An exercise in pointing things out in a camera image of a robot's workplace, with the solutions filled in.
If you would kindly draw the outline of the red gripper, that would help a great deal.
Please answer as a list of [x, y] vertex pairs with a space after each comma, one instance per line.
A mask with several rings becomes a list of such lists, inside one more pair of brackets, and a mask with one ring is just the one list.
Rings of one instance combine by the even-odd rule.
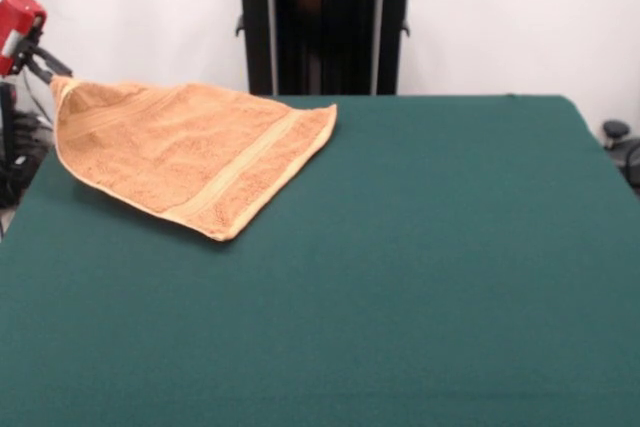
[[[73, 71], [38, 46], [47, 20], [44, 7], [35, 0], [1, 0], [1, 75], [18, 74], [25, 66], [49, 85], [53, 75], [72, 77]], [[32, 56], [44, 61], [42, 68]]]

